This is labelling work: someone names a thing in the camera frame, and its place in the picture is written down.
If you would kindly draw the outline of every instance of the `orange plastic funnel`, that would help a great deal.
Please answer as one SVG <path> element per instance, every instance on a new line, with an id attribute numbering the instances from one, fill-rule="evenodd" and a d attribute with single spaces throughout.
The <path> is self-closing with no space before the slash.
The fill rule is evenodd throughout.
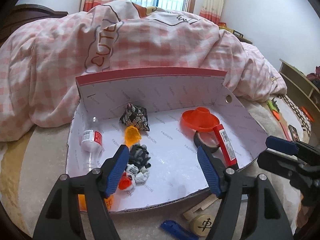
<path id="1" fill-rule="evenodd" d="M 209 109 L 198 107 L 196 110 L 185 111 L 182 114 L 182 123 L 199 132 L 210 132 L 220 121 Z"/>

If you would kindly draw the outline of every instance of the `clear plastic bottle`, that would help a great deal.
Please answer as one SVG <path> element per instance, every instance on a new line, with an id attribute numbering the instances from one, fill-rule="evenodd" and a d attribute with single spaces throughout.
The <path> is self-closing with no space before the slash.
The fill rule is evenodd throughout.
<path id="1" fill-rule="evenodd" d="M 102 150 L 101 128 L 96 117 L 89 119 L 81 140 L 81 148 L 86 154 L 84 172 L 97 168 L 97 157 Z"/>

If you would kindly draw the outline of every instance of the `pink checkered blanket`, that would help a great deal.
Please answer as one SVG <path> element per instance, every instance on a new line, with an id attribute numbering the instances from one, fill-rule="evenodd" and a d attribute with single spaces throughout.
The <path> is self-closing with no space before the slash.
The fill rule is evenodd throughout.
<path id="1" fill-rule="evenodd" d="M 249 44 L 197 15 L 119 0 L 16 30 L 0 48 L 0 141 L 19 139 L 33 124 L 71 121 L 75 77 L 145 66 L 226 70 L 236 96 L 265 101 L 286 93 L 279 73 Z"/>

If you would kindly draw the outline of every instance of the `bed headboard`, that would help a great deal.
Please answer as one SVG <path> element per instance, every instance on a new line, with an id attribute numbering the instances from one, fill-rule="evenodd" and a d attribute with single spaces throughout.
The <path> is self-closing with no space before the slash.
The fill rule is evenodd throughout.
<path id="1" fill-rule="evenodd" d="M 68 15 L 68 12 L 53 11 L 42 5 L 16 5 L 0 30 L 0 47 L 16 29 L 26 23 L 47 18 L 62 18 L 66 15 Z"/>

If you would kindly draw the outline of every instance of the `orange plastic object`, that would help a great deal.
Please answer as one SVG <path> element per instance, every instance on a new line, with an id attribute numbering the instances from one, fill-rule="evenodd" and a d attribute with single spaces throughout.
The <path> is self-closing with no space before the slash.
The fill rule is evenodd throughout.
<path id="1" fill-rule="evenodd" d="M 130 187 L 131 183 L 132 182 L 128 177 L 122 176 L 119 181 L 118 188 L 119 190 L 125 190 L 126 188 Z"/>
<path id="2" fill-rule="evenodd" d="M 107 207 L 108 210 L 110 210 L 114 198 L 115 197 L 113 195 L 111 195 L 110 197 L 104 199 L 104 202 L 106 203 L 106 207 Z M 85 196 L 84 195 L 78 195 L 78 199 L 79 199 L 80 211 L 87 211 L 87 205 L 85 203 Z"/>
<path id="3" fill-rule="evenodd" d="M 124 131 L 124 144 L 128 147 L 131 147 L 135 143 L 137 143 L 141 139 L 141 135 L 139 133 L 139 130 L 134 127 L 133 125 L 130 125 L 125 129 Z"/>
<path id="4" fill-rule="evenodd" d="M 279 115 L 279 113 L 277 113 L 277 111 L 275 111 L 275 110 L 272 110 L 272 113 L 273 113 L 273 116 L 274 116 L 278 121 L 280 121 L 280 115 Z"/>
<path id="5" fill-rule="evenodd" d="M 310 119 L 311 122 L 314 122 L 315 120 L 312 118 L 311 114 L 309 114 L 309 112 L 302 106 L 301 107 L 302 112 L 304 112 L 304 114 L 306 115 L 306 117 L 308 117 Z"/>
<path id="6" fill-rule="evenodd" d="M 207 108 L 198 107 L 196 110 L 185 111 L 182 114 L 182 123 L 199 132 L 211 132 L 220 121 Z"/>

